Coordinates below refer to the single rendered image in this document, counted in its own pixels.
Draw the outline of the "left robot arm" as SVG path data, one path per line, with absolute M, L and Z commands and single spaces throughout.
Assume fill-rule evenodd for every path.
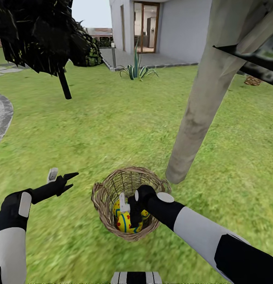
M 47 184 L 36 189 L 26 189 L 5 198 L 0 211 L 0 284 L 25 284 L 26 229 L 30 206 L 54 195 L 61 196 L 73 184 L 65 186 L 67 180 L 78 172 L 56 175 L 58 168 L 50 169 Z

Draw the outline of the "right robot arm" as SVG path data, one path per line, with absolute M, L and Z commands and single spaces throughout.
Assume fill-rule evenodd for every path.
M 258 250 L 234 232 L 176 202 L 168 193 L 142 184 L 125 202 L 118 196 L 120 212 L 130 213 L 130 228 L 142 222 L 145 209 L 192 247 L 231 284 L 273 284 L 273 256 Z

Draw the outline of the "wicker basket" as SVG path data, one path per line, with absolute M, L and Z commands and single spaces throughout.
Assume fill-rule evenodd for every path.
M 138 174 L 137 177 L 133 177 L 134 173 Z M 143 167 L 136 167 L 136 166 L 130 166 L 127 168 L 120 168 L 115 171 L 113 171 L 104 181 L 103 183 L 97 182 L 93 186 L 91 200 L 94 203 L 94 208 L 99 213 L 99 219 L 104 224 L 105 228 L 112 232 L 113 234 L 116 234 L 118 237 L 125 239 L 126 241 L 138 241 L 140 239 L 143 239 L 145 236 L 153 232 L 157 227 L 161 224 L 161 222 L 155 218 L 153 215 L 149 217 L 148 222 L 144 221 L 143 228 L 139 233 L 133 234 L 133 233 L 126 233 L 121 232 L 117 228 L 117 218 L 113 214 L 113 205 L 111 205 L 111 202 L 113 202 L 114 196 L 117 196 L 120 193 L 120 190 L 118 190 L 117 186 L 118 184 L 115 182 L 114 177 L 119 176 L 121 178 L 121 185 L 122 189 L 121 191 L 126 192 L 126 184 L 127 182 L 124 181 L 124 178 L 128 179 L 130 182 L 129 190 L 127 191 L 125 196 L 127 198 L 133 197 L 135 194 L 135 183 L 138 183 L 138 186 L 136 188 L 138 189 L 142 184 L 144 184 L 144 180 L 142 179 L 143 176 L 146 175 L 146 179 L 148 181 L 148 185 L 155 188 L 156 193 L 164 192 L 171 195 L 172 189 L 169 184 L 169 182 L 164 179 L 161 180 L 155 173 L 153 173 L 151 170 Z M 163 185 L 165 183 L 167 185 L 167 191 L 165 189 L 165 186 Z M 111 193 L 110 191 L 114 189 L 114 192 Z M 110 194 L 111 193 L 111 194 Z M 104 200 L 105 199 L 105 200 Z M 148 225 L 147 225 L 148 224 Z

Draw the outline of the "robot trunk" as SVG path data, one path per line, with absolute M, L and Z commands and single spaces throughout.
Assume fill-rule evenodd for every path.
M 162 284 L 158 272 L 115 272 L 111 284 Z

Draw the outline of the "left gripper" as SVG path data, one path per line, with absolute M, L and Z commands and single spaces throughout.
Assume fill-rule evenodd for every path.
M 54 195 L 61 196 L 62 193 L 64 193 L 65 191 L 67 191 L 68 189 L 70 189 L 73 184 L 70 184 L 68 186 L 65 186 L 67 183 L 67 180 L 75 177 L 79 175 L 78 172 L 75 173 L 69 173 L 69 174 L 65 174 L 64 177 L 62 176 L 58 176 L 56 181 L 51 182 L 49 184 L 46 184 L 44 186 L 41 186 L 44 191 L 46 192 L 46 198 L 48 199 L 49 197 L 52 197 Z

